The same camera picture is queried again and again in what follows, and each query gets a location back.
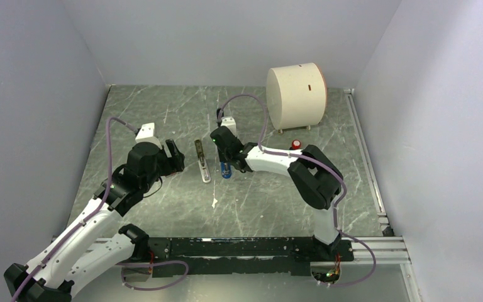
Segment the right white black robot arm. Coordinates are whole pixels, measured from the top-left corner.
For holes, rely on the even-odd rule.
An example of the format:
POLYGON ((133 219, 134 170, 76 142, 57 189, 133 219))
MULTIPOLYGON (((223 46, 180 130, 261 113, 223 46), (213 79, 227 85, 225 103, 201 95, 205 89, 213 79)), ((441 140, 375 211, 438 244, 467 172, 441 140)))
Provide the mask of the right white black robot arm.
POLYGON ((338 252, 336 205, 346 195, 343 175, 315 145, 281 150, 257 143, 243 144, 227 127, 210 134, 220 159, 240 172, 270 172, 291 178, 303 201, 314 209, 314 253, 330 260, 338 252))

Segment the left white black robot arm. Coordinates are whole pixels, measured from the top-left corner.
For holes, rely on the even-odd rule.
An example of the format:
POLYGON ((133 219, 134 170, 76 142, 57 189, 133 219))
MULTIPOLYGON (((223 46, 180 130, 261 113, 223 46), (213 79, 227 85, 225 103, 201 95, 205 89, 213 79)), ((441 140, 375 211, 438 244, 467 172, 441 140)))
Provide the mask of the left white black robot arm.
POLYGON ((71 301, 93 279, 120 262, 150 253, 149 236, 127 224, 100 247, 94 242, 122 219, 164 176, 184 170, 185 156, 173 140, 164 146, 137 142, 125 164, 109 170, 83 212, 27 264, 11 264, 4 279, 13 301, 71 301))

